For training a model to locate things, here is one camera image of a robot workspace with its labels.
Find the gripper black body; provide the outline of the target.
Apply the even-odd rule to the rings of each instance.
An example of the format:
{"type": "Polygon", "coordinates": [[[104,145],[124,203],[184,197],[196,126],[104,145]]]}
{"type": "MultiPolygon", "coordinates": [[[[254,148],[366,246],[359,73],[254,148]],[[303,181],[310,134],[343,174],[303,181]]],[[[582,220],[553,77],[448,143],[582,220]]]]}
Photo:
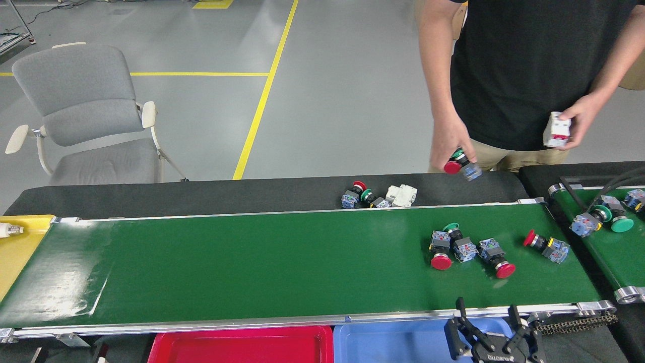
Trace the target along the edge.
{"type": "Polygon", "coordinates": [[[472,353],[474,362],[531,362],[523,354],[502,354],[502,353],[472,353]]]}

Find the person's right hand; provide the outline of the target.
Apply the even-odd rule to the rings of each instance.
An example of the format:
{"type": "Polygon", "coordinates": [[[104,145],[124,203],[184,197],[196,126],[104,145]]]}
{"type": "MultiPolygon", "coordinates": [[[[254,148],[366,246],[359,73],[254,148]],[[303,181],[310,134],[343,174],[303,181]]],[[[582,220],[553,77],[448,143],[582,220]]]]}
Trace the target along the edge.
{"type": "Polygon", "coordinates": [[[443,168],[450,157],[461,148],[470,161],[477,155],[468,130],[456,112],[434,115],[430,161],[435,168],[443,168]]]}

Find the person's left hand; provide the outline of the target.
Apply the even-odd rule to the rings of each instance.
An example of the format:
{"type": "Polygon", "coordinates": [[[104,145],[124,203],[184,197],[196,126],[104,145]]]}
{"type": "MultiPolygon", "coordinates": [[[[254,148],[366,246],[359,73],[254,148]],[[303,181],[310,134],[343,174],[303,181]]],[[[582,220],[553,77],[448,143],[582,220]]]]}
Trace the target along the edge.
{"type": "Polygon", "coordinates": [[[578,147],[585,135],[590,129],[590,126],[595,121],[596,116],[605,105],[607,99],[599,92],[591,92],[588,95],[581,97],[571,107],[562,112],[558,119],[570,120],[571,126],[569,128],[569,139],[566,145],[557,147],[558,151],[568,151],[578,147]]]}

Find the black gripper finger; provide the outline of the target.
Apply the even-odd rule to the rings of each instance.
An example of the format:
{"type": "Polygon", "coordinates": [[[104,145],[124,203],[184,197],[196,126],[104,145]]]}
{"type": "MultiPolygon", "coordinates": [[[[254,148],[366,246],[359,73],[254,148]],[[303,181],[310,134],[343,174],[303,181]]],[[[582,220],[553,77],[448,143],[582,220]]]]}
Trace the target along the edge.
{"type": "Polygon", "coordinates": [[[539,320],[529,318],[526,324],[522,323],[522,319],[518,313],[518,307],[514,304],[509,306],[509,326],[514,331],[514,335],[510,338],[505,345],[503,345],[503,352],[511,356],[515,353],[520,353],[518,346],[521,341],[526,341],[529,352],[525,354],[524,361],[545,361],[546,354],[541,348],[542,333],[539,331],[539,320]]]}
{"type": "Polygon", "coordinates": [[[494,353],[496,346],[492,336],[477,328],[466,315],[463,298],[456,300],[456,310],[459,314],[449,319],[444,326],[450,356],[457,360],[459,356],[469,356],[472,360],[484,360],[488,354],[494,353]]]}

